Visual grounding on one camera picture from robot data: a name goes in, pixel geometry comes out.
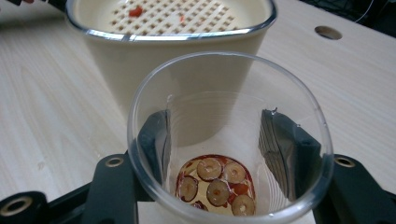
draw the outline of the beige container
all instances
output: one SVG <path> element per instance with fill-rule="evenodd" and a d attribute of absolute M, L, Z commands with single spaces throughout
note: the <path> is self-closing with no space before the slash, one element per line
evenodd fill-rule
<path fill-rule="evenodd" d="M 66 11 L 125 119 L 138 85 L 160 64 L 197 51 L 256 54 L 276 19 L 272 0 L 69 0 Z"/>

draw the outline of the wooden table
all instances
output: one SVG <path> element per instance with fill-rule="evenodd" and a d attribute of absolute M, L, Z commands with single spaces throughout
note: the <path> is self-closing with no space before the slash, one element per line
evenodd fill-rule
<path fill-rule="evenodd" d="M 259 55 L 314 93 L 334 152 L 396 193 L 396 39 L 299 1 L 276 2 L 279 16 Z M 104 156 L 126 150 L 126 124 L 62 13 L 40 1 L 0 8 L 0 199 L 39 190 L 51 201 L 90 182 Z M 343 37 L 323 38 L 319 25 Z M 155 206 L 142 205 L 141 223 L 160 220 Z"/>

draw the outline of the light wood surface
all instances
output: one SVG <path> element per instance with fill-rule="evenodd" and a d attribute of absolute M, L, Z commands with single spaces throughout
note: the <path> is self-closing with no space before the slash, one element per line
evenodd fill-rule
<path fill-rule="evenodd" d="M 314 93 L 334 152 L 396 193 L 396 39 L 298 1 L 276 2 L 259 55 Z M 0 199 L 39 190 L 51 201 L 90 182 L 104 156 L 126 150 L 126 124 L 62 13 L 41 1 L 0 0 L 0 8 Z M 343 37 L 318 36 L 319 25 Z M 141 223 L 161 221 L 150 215 L 155 206 L 141 205 Z"/>

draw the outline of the tabletop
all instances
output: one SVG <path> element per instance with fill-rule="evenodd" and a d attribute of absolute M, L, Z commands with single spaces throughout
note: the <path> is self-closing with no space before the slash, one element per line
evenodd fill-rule
<path fill-rule="evenodd" d="M 396 39 L 299 1 L 276 4 L 258 55 L 317 97 L 334 152 L 396 193 Z M 321 25 L 342 38 L 319 36 Z M 41 1 L 0 1 L 0 68 L 0 198 L 39 190 L 54 200 L 90 182 L 103 157 L 126 150 L 126 122 L 63 13 Z M 139 206 L 141 223 L 161 220 L 150 215 L 159 205 Z"/>

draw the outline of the perforated tray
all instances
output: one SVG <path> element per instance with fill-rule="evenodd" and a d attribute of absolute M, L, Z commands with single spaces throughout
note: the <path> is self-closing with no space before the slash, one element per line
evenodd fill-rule
<path fill-rule="evenodd" d="M 130 10 L 143 9 L 138 16 Z M 231 31 L 238 29 L 233 10 L 213 0 L 130 0 L 111 10 L 112 33 L 171 35 Z"/>

